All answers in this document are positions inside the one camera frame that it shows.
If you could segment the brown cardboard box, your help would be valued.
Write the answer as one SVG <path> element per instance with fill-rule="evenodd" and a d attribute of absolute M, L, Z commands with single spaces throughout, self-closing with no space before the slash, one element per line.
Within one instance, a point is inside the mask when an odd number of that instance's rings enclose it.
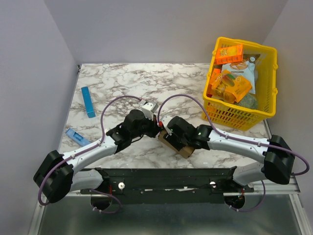
<path fill-rule="evenodd" d="M 158 140 L 185 159 L 188 159 L 195 151 L 195 148 L 180 143 L 176 137 L 169 135 L 166 130 L 159 133 Z"/>

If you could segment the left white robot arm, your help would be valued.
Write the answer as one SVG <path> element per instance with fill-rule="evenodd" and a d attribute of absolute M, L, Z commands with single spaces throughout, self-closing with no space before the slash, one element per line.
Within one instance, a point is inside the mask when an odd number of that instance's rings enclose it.
<path fill-rule="evenodd" d="M 41 201 L 41 195 L 48 203 L 60 201 L 74 185 L 74 176 L 86 166 L 126 149 L 136 138 L 154 138 L 159 132 L 155 114 L 134 109 L 103 138 L 71 152 L 49 152 L 33 177 L 39 187 L 38 201 L 47 205 Z"/>

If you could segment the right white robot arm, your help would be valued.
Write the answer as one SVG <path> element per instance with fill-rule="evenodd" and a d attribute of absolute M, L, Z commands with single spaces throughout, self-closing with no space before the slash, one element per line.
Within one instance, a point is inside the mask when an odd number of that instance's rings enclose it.
<path fill-rule="evenodd" d="M 231 192 L 261 180 L 280 185 L 290 182 L 295 156 L 284 150 L 288 145 L 280 136 L 273 135 L 270 140 L 244 137 L 209 125 L 194 127 L 178 116 L 163 116 L 161 122 L 171 146 L 177 150 L 184 147 L 220 150 L 253 159 L 252 164 L 235 167 L 232 175 L 225 179 L 225 187 Z"/>

